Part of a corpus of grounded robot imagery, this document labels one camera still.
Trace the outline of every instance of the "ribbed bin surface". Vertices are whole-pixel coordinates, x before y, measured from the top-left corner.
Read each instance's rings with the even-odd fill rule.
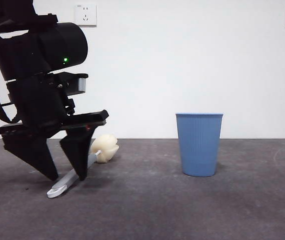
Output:
[[[190,176],[215,174],[223,114],[177,113],[182,171]]]

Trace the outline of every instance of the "floor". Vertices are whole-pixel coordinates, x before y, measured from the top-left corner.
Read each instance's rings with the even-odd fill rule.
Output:
[[[59,175],[71,169],[48,141]],[[0,240],[285,240],[285,139],[223,139],[212,177],[182,173],[176,139],[120,139],[58,198],[3,150]]]

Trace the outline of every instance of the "white wall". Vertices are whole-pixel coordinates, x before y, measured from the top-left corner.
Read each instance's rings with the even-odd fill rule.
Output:
[[[34,5],[68,22],[83,2]],[[96,134],[176,138],[176,112],[222,112],[222,138],[285,138],[285,0],[94,3],[89,58],[68,70],[90,74],[76,112],[110,114]]]

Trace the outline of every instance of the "wall outlet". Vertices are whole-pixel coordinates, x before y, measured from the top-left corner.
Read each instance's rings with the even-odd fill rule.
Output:
[[[97,5],[96,4],[75,5],[74,23],[79,26],[97,26]]]

